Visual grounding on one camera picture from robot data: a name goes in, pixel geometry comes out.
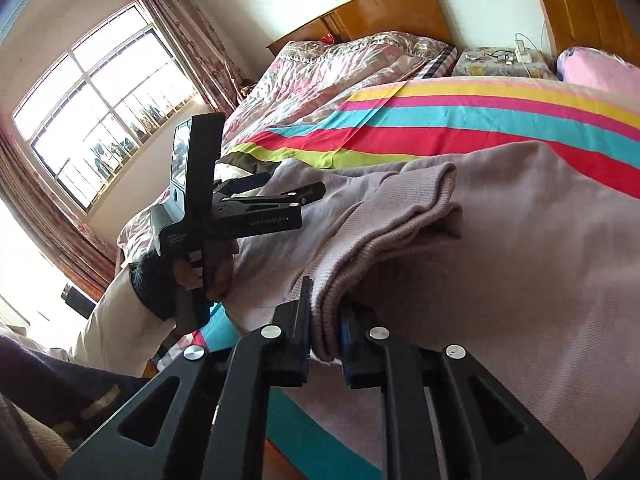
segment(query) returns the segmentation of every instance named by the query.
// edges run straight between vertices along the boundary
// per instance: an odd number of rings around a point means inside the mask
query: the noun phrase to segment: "pink pillow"
[[[558,79],[640,100],[640,68],[594,48],[577,46],[560,54]]]

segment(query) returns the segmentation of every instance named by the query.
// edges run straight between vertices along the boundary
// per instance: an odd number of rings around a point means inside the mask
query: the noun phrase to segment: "power strip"
[[[522,64],[533,62],[533,58],[524,47],[524,41],[522,40],[516,40],[516,59]]]

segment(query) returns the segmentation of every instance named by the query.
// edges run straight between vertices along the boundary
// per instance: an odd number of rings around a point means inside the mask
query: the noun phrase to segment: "eyeglasses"
[[[514,53],[511,50],[496,50],[493,54],[485,52],[484,55],[493,57],[494,59],[501,62],[513,61],[514,57]]]

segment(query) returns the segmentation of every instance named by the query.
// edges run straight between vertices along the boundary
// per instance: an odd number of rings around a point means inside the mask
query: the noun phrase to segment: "wooden bed frame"
[[[590,46],[640,66],[640,37],[613,0],[540,0],[552,53]]]
[[[331,34],[335,43],[345,43],[388,30],[452,43],[437,0],[351,0],[274,41],[268,49],[276,56],[289,41],[317,41]]]

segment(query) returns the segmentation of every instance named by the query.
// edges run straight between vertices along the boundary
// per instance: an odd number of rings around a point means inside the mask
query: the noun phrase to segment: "floral curtain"
[[[113,279],[114,248],[97,238],[49,188],[2,121],[0,199],[40,252],[98,301]],[[33,284],[38,285],[37,276]]]
[[[230,115],[242,99],[242,76],[193,0],[139,0],[203,99]]]

